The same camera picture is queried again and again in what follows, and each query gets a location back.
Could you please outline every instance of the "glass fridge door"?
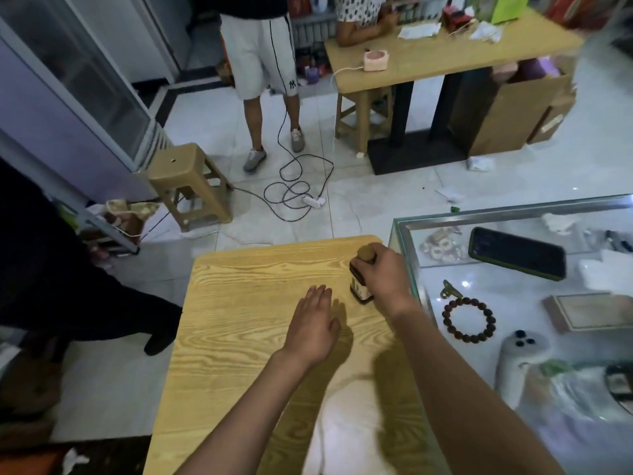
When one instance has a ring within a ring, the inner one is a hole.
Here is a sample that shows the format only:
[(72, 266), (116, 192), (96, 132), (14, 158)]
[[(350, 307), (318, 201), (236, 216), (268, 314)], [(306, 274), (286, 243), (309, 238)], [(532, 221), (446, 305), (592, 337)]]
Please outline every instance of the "glass fridge door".
[(67, 1), (0, 0), (0, 16), (136, 168), (152, 118)]

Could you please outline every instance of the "smartphone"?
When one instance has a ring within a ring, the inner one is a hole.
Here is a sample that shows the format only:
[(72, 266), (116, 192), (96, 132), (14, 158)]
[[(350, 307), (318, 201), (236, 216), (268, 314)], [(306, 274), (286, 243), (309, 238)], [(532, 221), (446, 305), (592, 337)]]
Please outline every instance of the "smartphone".
[(480, 262), (557, 282), (567, 276), (563, 247), (483, 227), (472, 230), (468, 254)]

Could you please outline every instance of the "wooden stool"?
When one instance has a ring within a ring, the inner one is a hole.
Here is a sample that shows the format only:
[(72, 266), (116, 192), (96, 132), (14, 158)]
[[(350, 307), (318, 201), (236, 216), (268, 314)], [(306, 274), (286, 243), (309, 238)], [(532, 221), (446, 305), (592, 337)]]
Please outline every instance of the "wooden stool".
[[(204, 173), (205, 166), (210, 173)], [(221, 223), (233, 220), (226, 202), (228, 190), (233, 190), (233, 186), (195, 143), (157, 151), (147, 169), (147, 178), (183, 232), (189, 231), (190, 220), (202, 216), (217, 215)], [(210, 178), (219, 178), (220, 186), (210, 186), (207, 182)], [(173, 200), (168, 193), (171, 190), (175, 190)], [(177, 207), (179, 194), (189, 200), (199, 197), (202, 208), (181, 213)]]
[[(343, 97), (354, 102), (355, 105), (341, 112)], [(393, 119), (393, 97), (391, 94), (391, 87), (345, 93), (344, 95), (339, 93), (339, 99), (336, 103), (336, 124), (334, 126), (334, 136), (339, 138), (341, 135), (346, 133), (356, 132), (358, 151), (360, 153), (367, 153), (367, 143), (371, 132), (369, 115), (372, 110), (372, 103), (377, 100), (382, 100), (384, 97), (387, 97), (387, 109), (380, 110), (378, 112), (385, 117), (385, 121), (378, 125), (378, 128), (389, 136), (391, 133), (391, 119)], [(342, 118), (352, 114), (354, 111), (356, 112), (356, 126), (352, 127), (345, 123)]]

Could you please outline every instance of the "phone case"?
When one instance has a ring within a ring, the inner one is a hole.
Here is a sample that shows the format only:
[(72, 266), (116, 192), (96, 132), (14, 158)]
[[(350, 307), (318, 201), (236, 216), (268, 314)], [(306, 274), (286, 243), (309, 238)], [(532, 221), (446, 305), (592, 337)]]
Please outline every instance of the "phone case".
[[(493, 258), (476, 255), (473, 252), (474, 239), (475, 239), (475, 229), (473, 229), (470, 233), (470, 241), (468, 242), (468, 255), (474, 260), (479, 260), (479, 262), (490, 263), (491, 265), (497, 265), (498, 267), (503, 267), (510, 270), (522, 271), (524, 273), (527, 273), (528, 275), (534, 275), (535, 277), (553, 280), (555, 282), (559, 282), (560, 280), (565, 280), (567, 276), (567, 258), (566, 258), (565, 251), (563, 251), (563, 261), (565, 262), (565, 275), (563, 277), (557, 277), (555, 275), (551, 275), (550, 273), (542, 273), (541, 271), (530, 270), (525, 267), (521, 267), (519, 265), (513, 265), (511, 263), (500, 262), (499, 260), (495, 260)], [(542, 243), (543, 245), (558, 247), (558, 245), (552, 245), (551, 243), (545, 243), (545, 242), (539, 242), (539, 243)]]

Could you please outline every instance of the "wooden table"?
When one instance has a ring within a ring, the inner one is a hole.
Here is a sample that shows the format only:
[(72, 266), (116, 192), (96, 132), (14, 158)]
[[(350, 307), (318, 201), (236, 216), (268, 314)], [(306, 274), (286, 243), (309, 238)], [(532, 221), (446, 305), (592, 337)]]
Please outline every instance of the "wooden table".
[[(368, 154), (376, 175), (430, 167), (466, 159), (451, 140), (447, 124), (465, 73), (496, 64), (577, 50), (583, 39), (527, 8), (520, 19), (503, 28), (496, 44), (470, 40), (470, 35), (448, 36), (442, 29), (432, 39), (402, 40), (400, 27), (386, 37), (355, 47), (325, 43), (332, 70), (362, 66), (366, 48), (389, 52), (385, 71), (345, 70), (336, 75), (339, 92), (396, 86), (391, 136), (371, 141)], [(413, 82), (446, 75), (430, 130), (405, 134)]]
[(349, 290), (349, 260), (377, 240), (258, 247), (196, 260), (146, 475), (173, 474), (220, 422), (282, 346), (294, 307), (312, 284), (333, 288), (334, 310), (347, 322), (333, 354), (290, 400), (258, 473), (434, 472), (437, 450), (429, 447), (437, 445), (425, 430), (403, 349), (374, 304), (360, 305)]

